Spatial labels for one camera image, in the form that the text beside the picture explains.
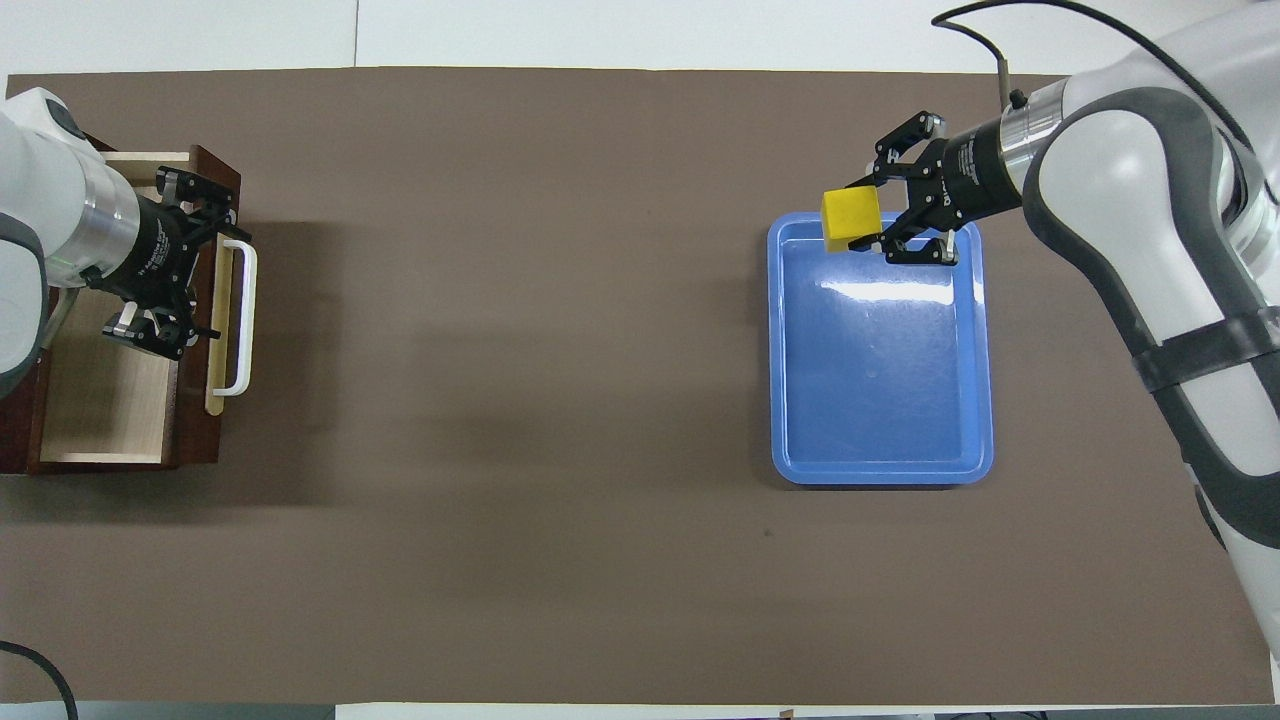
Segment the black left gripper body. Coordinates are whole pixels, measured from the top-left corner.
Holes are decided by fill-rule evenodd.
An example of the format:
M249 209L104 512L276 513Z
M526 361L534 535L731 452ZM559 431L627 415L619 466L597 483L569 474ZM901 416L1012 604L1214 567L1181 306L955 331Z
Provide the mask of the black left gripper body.
M140 200L140 228L132 250L110 274L110 293L140 306L174 306L189 278L196 224L180 208Z

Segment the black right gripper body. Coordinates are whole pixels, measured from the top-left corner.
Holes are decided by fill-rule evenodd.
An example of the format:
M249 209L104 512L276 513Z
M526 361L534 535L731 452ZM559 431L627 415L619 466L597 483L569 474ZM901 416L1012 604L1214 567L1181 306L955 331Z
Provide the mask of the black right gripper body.
M951 138L933 138L908 178L908 210L918 225L964 225L1021 206L1004 159L1000 120Z

